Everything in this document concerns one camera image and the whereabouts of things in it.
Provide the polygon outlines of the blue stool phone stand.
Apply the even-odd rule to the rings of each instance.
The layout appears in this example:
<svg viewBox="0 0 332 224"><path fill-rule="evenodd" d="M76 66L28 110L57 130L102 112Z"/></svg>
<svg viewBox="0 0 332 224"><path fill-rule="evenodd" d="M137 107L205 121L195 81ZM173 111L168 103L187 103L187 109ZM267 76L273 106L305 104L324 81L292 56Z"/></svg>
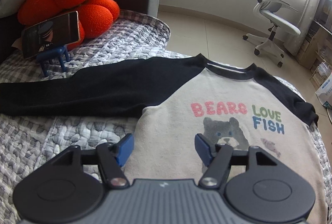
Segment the blue stool phone stand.
<svg viewBox="0 0 332 224"><path fill-rule="evenodd" d="M57 59L58 62L60 63L62 72L66 72L66 66L63 61L64 58L66 59L67 62L70 61L70 56L67 47L59 46L57 48L45 51L37 55L36 62L40 65L43 75L47 77L48 71L46 70L45 62L48 61L50 64L52 64L53 59Z"/></svg>

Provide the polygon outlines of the smartphone playing video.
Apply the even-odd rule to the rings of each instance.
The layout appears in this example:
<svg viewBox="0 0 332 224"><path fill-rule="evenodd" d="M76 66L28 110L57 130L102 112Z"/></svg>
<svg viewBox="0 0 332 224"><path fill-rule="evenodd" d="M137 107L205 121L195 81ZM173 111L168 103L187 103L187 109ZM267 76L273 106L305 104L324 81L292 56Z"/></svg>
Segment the smartphone playing video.
<svg viewBox="0 0 332 224"><path fill-rule="evenodd" d="M78 12L72 11L26 28L21 49L25 59L80 40Z"/></svg>

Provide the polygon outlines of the wooden desk shelf unit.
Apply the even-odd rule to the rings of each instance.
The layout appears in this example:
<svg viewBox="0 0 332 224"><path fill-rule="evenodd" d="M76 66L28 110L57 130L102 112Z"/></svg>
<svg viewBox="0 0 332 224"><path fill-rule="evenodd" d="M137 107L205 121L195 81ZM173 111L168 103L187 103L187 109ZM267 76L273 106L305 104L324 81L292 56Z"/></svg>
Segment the wooden desk shelf unit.
<svg viewBox="0 0 332 224"><path fill-rule="evenodd" d="M331 0L321 0L296 60L310 70L316 90L331 74Z"/></svg>

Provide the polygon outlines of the white grey office chair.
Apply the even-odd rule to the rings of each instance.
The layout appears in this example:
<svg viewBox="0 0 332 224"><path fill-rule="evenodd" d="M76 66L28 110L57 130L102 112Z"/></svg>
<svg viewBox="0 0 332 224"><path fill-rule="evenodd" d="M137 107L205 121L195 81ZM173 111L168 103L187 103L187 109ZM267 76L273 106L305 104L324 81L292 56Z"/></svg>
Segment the white grey office chair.
<svg viewBox="0 0 332 224"><path fill-rule="evenodd" d="M254 49L254 55L260 55L261 51L269 53L277 59L277 66L279 68L282 67L284 63L284 52L273 41L277 29L281 28L292 36L300 35L300 29L298 27L276 14L281 8L297 11L284 0L257 0L253 13L270 21L272 24L272 27L269 28L270 35L268 38L259 37L250 33L243 36L243 40L245 41L255 40L260 42Z"/></svg>

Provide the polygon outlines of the red flower plush cushion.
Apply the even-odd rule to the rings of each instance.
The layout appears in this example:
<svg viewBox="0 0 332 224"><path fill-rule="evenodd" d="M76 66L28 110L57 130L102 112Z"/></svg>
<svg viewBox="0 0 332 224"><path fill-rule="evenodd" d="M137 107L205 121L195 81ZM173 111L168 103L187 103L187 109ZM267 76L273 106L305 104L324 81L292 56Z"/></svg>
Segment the red flower plush cushion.
<svg viewBox="0 0 332 224"><path fill-rule="evenodd" d="M18 9L18 21L25 26L77 11L80 39L67 46L72 50L84 39L97 38L119 18L120 7L114 0L25 0Z"/></svg>

